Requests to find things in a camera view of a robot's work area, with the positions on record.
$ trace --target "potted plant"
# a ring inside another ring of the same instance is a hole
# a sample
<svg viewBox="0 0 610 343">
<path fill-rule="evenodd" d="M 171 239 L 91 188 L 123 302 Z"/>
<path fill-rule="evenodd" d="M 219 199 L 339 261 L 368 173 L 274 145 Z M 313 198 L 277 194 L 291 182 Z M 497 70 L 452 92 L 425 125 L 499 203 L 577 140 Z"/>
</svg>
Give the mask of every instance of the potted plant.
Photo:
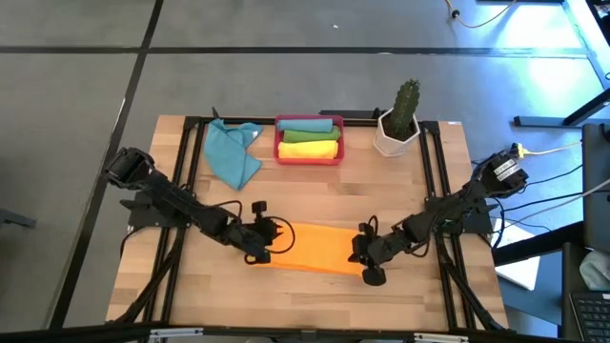
<svg viewBox="0 0 610 343">
<path fill-rule="evenodd" d="M 377 119 L 373 145 L 385 157 L 401 156 L 419 135 L 415 116 L 419 103 L 419 82 L 411 79 L 400 87 L 394 107 Z"/>
</svg>

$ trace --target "white pot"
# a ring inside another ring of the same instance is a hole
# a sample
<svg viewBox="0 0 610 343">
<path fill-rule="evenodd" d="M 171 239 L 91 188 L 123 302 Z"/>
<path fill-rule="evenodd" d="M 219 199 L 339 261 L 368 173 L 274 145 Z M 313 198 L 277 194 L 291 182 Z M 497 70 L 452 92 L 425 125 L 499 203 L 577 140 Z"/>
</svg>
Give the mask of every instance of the white pot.
<svg viewBox="0 0 610 343">
<path fill-rule="evenodd" d="M 415 122 L 416 133 L 409 137 L 406 141 L 399 141 L 385 135 L 383 125 L 381 124 L 381 119 L 391 112 L 392 110 L 386 111 L 377 119 L 377 132 L 375 134 L 375 140 L 373 141 L 373 146 L 375 146 L 375 149 L 377 149 L 377 151 L 379 151 L 379 153 L 381 153 L 381 155 L 384 157 L 401 156 L 407 151 L 407 146 L 409 143 L 419 136 L 419 125 L 417 124 L 417 118 L 415 116 L 413 116 L 413 120 Z"/>
</svg>

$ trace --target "gray floor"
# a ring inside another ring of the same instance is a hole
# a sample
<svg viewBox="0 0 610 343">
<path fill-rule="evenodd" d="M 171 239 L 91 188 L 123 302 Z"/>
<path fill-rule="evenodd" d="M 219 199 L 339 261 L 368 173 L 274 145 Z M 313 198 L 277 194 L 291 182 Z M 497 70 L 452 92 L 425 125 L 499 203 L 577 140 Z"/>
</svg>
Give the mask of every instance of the gray floor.
<svg viewBox="0 0 610 343">
<path fill-rule="evenodd" d="M 502 7 L 454 3 L 469 22 Z M 0 3 L 0 45 L 138 46 L 152 7 L 152 0 L 6 0 Z M 515 6 L 480 30 L 452 26 L 446 15 L 442 0 L 167 1 L 152 43 L 580 47 L 559 5 Z M 0 230 L 0 332 L 45 325 L 133 63 L 133 55 L 0 54 L 0 208 L 39 219 L 33 231 Z M 418 118 L 462 121 L 474 159 L 513 142 L 541 151 L 580 139 L 578 131 L 517 129 L 510 121 L 520 114 L 565 115 L 602 90 L 583 58 L 149 55 L 121 144 L 146 149 L 159 114 L 208 115 L 211 106 L 226 116 L 390 107 L 398 85 L 410 77 L 422 87 Z M 523 165 L 532 180 L 540 180 L 572 169 L 580 159 L 580 150 L 572 149 Z M 549 161 L 562 161 L 561 171 L 549 170 Z M 579 190 L 575 173 L 506 204 Z M 67 325 L 104 320 L 127 218 L 118 199 L 127 196 L 107 191 Z M 580 204 L 571 204 L 528 222 L 556 228 L 578 219 Z M 520 332 L 557 332 L 523 313 L 508 313 Z"/>
</svg>

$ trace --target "blue cloth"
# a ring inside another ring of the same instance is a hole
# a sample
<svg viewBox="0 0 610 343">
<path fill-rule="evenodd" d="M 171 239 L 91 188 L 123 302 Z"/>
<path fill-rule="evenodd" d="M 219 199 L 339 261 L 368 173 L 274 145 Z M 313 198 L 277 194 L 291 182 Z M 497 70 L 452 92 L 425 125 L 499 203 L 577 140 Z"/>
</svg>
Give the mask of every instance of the blue cloth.
<svg viewBox="0 0 610 343">
<path fill-rule="evenodd" d="M 222 119 L 215 119 L 208 126 L 205 155 L 214 175 L 234 190 L 241 191 L 261 166 L 246 149 L 263 129 L 257 124 L 246 123 L 238 128 L 225 127 Z"/>
<path fill-rule="evenodd" d="M 333 130 L 333 119 L 282 119 L 277 129 L 328 133 Z"/>
</svg>

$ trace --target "green towel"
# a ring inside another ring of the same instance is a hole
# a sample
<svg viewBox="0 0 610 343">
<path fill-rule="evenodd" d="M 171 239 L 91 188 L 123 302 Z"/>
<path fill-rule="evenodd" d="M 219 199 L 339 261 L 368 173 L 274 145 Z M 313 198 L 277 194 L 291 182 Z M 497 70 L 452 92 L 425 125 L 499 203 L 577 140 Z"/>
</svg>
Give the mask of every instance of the green towel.
<svg viewBox="0 0 610 343">
<path fill-rule="evenodd" d="M 284 143 L 299 143 L 312 142 L 318 140 L 337 140 L 341 136 L 341 131 L 338 126 L 333 126 L 333 129 L 328 132 L 308 132 L 308 131 L 284 131 Z"/>
</svg>

